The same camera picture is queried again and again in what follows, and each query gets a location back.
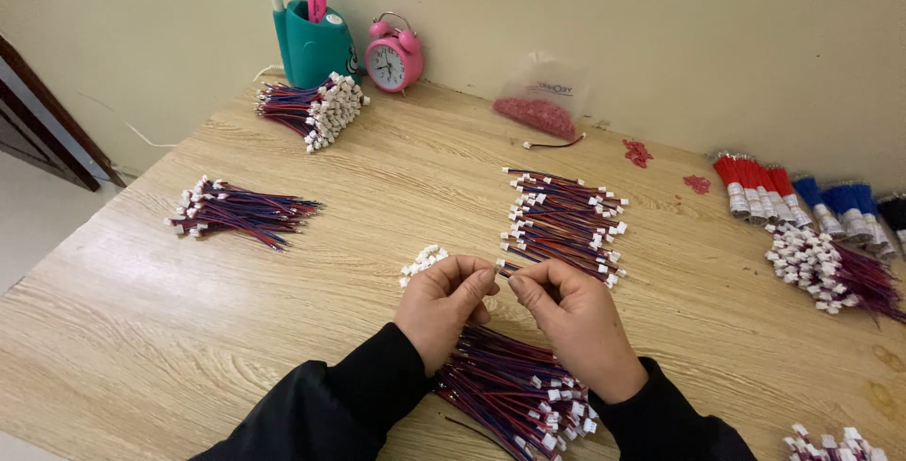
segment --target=pink alarm clock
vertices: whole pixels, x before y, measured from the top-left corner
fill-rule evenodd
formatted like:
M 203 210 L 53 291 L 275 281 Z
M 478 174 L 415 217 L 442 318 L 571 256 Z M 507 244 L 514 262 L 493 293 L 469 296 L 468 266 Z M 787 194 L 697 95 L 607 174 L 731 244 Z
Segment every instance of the pink alarm clock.
M 385 15 L 402 18 L 406 23 L 406 30 L 391 27 L 382 20 Z M 380 89 L 391 93 L 402 91 L 403 96 L 406 96 L 404 88 L 419 80 L 421 75 L 421 40 L 412 30 L 409 21 L 400 14 L 385 11 L 372 20 L 374 24 L 371 24 L 368 34 L 374 41 L 365 50 L 368 75 Z

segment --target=pink highlighter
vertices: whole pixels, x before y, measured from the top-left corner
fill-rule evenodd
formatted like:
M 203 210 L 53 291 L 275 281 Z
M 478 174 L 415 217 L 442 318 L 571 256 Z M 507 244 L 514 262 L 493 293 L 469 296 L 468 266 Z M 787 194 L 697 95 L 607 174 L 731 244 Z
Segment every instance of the pink highlighter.
M 313 24 L 321 22 L 327 13 L 327 0 L 308 0 L 308 20 Z

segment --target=plastic bag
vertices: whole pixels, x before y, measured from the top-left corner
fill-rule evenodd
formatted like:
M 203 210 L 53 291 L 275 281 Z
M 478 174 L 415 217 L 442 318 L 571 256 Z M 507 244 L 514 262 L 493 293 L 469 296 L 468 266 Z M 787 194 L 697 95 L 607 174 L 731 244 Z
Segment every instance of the plastic bag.
M 498 113 L 566 140 L 575 138 L 572 119 L 588 96 L 588 71 L 541 52 L 519 61 L 494 100 Z

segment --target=red plastic pieces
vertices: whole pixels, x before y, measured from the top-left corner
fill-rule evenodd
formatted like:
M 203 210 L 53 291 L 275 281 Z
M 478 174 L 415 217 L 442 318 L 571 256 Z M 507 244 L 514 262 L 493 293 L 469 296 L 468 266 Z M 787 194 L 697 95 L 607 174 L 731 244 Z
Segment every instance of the red plastic pieces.
M 701 176 L 684 176 L 682 180 L 686 185 L 692 187 L 692 190 L 694 190 L 695 193 L 699 194 L 708 193 L 708 189 L 711 186 L 711 182 L 708 178 L 703 178 Z
M 645 149 L 644 142 L 627 141 L 626 139 L 623 139 L 623 145 L 629 150 L 626 152 L 626 158 L 631 160 L 632 164 L 635 164 L 636 166 L 648 167 L 648 161 L 654 158 L 648 153 L 648 150 Z
M 494 101 L 494 110 L 505 117 L 567 141 L 575 139 L 572 116 L 569 111 L 553 102 L 527 98 L 497 98 Z

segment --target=wooden table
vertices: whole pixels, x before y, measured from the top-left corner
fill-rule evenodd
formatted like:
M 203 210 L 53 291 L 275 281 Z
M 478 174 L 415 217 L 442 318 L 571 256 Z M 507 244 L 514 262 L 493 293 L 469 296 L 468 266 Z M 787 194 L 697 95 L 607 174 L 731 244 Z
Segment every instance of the wooden table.
M 515 191 L 500 167 L 512 166 L 628 197 L 615 247 L 629 276 L 614 298 L 629 339 L 756 455 L 786 458 L 781 438 L 801 421 L 835 435 L 856 426 L 890 459 L 906 456 L 906 328 L 829 316 L 778 280 L 769 236 L 730 218 L 703 155 L 649 143 L 654 160 L 641 169 L 623 158 L 621 135 L 593 128 L 572 148 L 527 151 L 523 141 L 545 138 L 429 84 L 406 98 L 369 88 L 371 105 L 338 142 L 305 154 L 297 135 L 252 114 L 254 90 L 0 299 L 1 429 L 79 460 L 203 450 L 293 366 L 336 363 L 389 321 L 400 268 L 425 245 L 502 257 Z M 161 219 L 202 174 L 328 206 L 287 254 L 240 235 L 179 239 Z M 685 186 L 692 174 L 711 193 Z M 493 328 L 544 343 L 505 285 L 489 308 Z M 381 459 L 508 459 L 438 412 L 459 415 L 425 398 Z M 618 457 L 606 432 L 574 445 L 567 459 Z

